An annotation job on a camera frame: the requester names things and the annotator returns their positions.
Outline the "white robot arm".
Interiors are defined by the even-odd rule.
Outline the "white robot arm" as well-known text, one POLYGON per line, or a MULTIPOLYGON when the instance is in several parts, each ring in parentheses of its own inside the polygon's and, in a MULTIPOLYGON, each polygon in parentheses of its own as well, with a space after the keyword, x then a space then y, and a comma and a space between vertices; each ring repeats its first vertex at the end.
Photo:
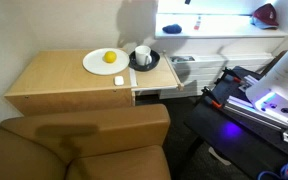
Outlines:
POLYGON ((288 126, 288 51, 260 80, 245 80, 250 83, 244 90, 248 102, 230 96, 225 108, 288 126))

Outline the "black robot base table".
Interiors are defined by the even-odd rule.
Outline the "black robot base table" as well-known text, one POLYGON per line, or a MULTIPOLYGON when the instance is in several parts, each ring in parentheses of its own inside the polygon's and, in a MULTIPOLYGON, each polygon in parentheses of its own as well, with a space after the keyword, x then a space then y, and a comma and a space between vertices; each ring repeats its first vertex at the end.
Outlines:
POLYGON ((197 135, 195 145, 206 142, 253 179, 273 180, 288 164, 288 143, 282 140, 282 132, 224 109, 229 96, 245 98, 236 79, 246 75, 261 77, 234 67, 202 95, 184 124, 197 135))

